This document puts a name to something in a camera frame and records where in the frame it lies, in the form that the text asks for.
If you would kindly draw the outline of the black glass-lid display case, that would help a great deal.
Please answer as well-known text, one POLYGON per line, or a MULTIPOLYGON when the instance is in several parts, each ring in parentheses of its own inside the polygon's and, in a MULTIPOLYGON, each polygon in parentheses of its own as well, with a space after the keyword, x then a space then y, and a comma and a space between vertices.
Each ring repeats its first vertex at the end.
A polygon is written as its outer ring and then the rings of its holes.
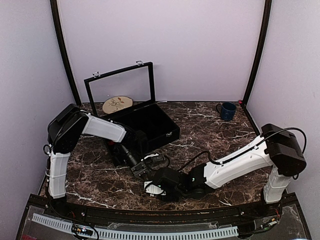
POLYGON ((139 156, 180 138, 180 127, 156 103, 153 63, 137 63, 101 75, 95 73, 93 77, 84 80, 93 114, 97 115, 90 83, 144 67, 148 69, 150 99, 134 103, 133 106, 103 116, 103 118, 122 124, 129 129, 128 133, 131 134, 131 140, 123 145, 139 156))

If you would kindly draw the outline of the red white sock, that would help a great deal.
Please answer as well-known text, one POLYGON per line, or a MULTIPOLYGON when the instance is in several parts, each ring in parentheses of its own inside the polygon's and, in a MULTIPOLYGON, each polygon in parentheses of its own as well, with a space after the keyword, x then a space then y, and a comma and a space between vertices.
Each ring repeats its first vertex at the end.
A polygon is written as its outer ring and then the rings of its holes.
POLYGON ((113 146, 115 143, 114 143, 113 141, 108 141, 107 144, 108 144, 109 146, 113 146))

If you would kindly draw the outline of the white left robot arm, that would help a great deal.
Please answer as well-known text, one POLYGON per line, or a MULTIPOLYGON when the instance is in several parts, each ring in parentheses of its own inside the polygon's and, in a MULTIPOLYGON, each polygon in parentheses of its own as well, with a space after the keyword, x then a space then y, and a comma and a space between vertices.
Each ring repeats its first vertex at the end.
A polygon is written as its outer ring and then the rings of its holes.
POLYGON ((139 131, 122 123, 92 115, 73 103, 49 123, 47 133, 47 144, 42 149, 49 157, 46 171, 47 195, 55 199, 50 208, 60 218, 67 218, 71 213, 70 206, 61 198, 66 195, 69 158, 84 135, 112 142, 115 155, 129 166, 135 178, 143 181, 151 173, 145 163, 139 131))

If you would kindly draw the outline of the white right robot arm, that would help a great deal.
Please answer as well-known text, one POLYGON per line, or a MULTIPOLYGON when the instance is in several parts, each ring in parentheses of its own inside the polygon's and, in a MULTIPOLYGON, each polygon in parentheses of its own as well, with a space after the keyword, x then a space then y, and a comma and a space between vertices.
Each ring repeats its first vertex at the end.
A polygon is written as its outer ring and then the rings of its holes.
POLYGON ((271 167, 267 184, 262 189, 262 201, 255 205, 255 213, 266 217, 275 208, 289 185, 307 166, 304 157, 306 145, 300 145, 293 130, 265 124, 262 133, 239 150, 218 160, 209 158, 189 173, 169 167, 159 168, 151 181, 145 181, 144 191, 163 201, 180 197, 201 199, 226 183, 255 170, 271 167))

